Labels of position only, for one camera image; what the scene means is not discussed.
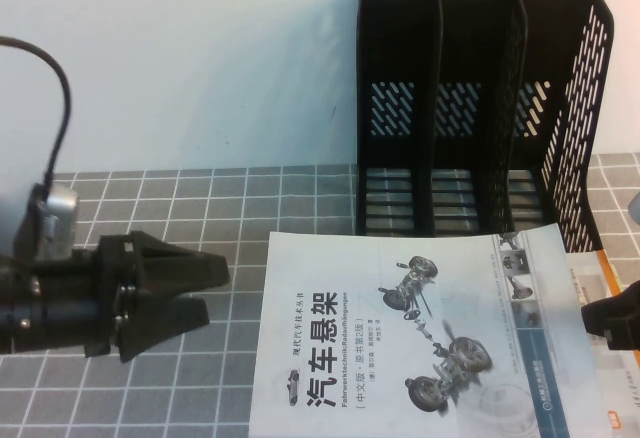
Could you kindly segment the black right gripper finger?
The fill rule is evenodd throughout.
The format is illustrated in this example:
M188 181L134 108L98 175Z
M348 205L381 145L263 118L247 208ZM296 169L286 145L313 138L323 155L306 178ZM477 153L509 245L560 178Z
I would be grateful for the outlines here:
M639 283L581 307L588 333L606 340L610 350L639 350Z

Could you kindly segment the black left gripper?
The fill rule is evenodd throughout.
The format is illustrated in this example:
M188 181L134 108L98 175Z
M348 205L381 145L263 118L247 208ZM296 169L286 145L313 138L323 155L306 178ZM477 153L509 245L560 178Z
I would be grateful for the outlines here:
M113 347L122 362L209 324L206 303L177 297L226 286L224 256L178 247L145 232L101 238L83 269L80 344L87 357Z

